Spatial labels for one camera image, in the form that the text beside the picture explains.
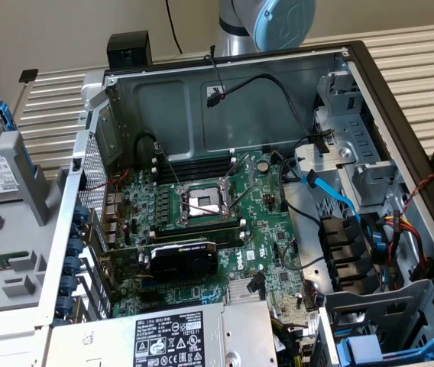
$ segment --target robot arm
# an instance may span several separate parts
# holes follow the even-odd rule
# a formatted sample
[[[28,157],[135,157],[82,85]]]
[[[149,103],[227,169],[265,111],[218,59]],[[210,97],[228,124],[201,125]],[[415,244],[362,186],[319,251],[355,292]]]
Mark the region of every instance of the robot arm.
[[[297,47],[314,19],[315,0],[220,0],[216,56]]]

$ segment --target motherboard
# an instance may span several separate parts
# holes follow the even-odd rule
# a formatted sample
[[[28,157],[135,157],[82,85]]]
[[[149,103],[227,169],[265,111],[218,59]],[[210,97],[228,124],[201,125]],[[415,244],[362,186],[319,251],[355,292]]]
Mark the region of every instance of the motherboard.
[[[302,275],[280,260],[295,235],[288,209],[280,205],[279,165],[270,152],[240,152],[119,176],[124,174],[106,207],[113,222],[105,224],[111,250],[104,258],[109,258],[119,284],[113,317],[231,302],[234,284],[255,280],[255,297],[266,299],[277,316],[288,322],[305,320],[306,311],[300,308]],[[215,253],[207,254],[212,261],[215,256],[215,270],[206,274],[205,264],[202,277],[155,275],[152,267],[157,266],[159,248],[181,245],[181,250],[195,244],[215,246]],[[300,266],[292,249],[284,260]],[[172,254],[170,261],[183,259]]]

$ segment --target black box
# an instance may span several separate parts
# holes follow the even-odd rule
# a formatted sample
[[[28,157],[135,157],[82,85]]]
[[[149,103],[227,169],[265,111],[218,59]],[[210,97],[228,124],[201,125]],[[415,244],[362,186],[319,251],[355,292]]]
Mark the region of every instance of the black box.
[[[137,31],[113,34],[107,44],[107,58],[111,70],[152,65],[149,33]]]

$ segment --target green circuit board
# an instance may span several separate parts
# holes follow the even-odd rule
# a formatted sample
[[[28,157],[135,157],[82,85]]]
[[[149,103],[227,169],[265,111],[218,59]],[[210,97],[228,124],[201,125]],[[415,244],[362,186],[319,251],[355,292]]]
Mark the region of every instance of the green circuit board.
[[[260,269],[266,276],[266,299],[270,309],[275,310],[277,315],[286,321],[300,323],[305,320],[304,308],[296,308],[296,296],[302,289],[302,275],[281,266],[274,253],[274,243],[283,251],[295,237],[288,210],[280,211],[279,166],[272,165],[270,155],[262,154],[261,151],[241,152],[235,157],[239,160],[246,153],[248,156],[230,176],[231,202],[248,190],[232,208],[235,217],[227,219],[229,222],[246,220],[245,238],[239,238],[241,230],[237,228],[203,231],[164,240],[170,242],[202,239],[231,244],[219,249],[217,274],[205,279],[158,283],[144,275],[138,267],[138,249],[160,245],[158,241],[149,244],[151,224],[162,230],[180,227],[177,224],[181,215],[178,186],[173,183],[153,186],[149,171],[136,171],[129,175],[123,187],[118,188],[131,201],[123,220],[130,222],[135,218],[138,229],[136,233],[130,234],[129,246],[122,233],[115,240],[115,249],[107,253],[117,271],[116,277],[120,280],[113,317],[130,316],[161,307],[222,302],[225,301],[229,282],[245,278],[251,280]],[[266,174],[257,171],[257,163],[263,161],[269,165]],[[200,180],[199,187],[214,181],[215,179]],[[265,195],[274,198],[274,203],[265,203]],[[208,218],[210,217],[198,220],[208,222]],[[192,225],[199,224],[201,223],[198,221],[192,221]],[[285,259],[300,266],[298,256],[291,250]]]

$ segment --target white wall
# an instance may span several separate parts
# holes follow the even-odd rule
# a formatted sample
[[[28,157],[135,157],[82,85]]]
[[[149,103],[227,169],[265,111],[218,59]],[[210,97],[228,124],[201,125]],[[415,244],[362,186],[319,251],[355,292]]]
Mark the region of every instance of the white wall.
[[[433,0],[316,0],[310,37],[434,24]],[[207,50],[217,0],[170,0],[184,52]],[[164,0],[0,0],[0,95],[13,100],[24,69],[106,64],[112,33],[148,29],[153,56],[177,49]]]

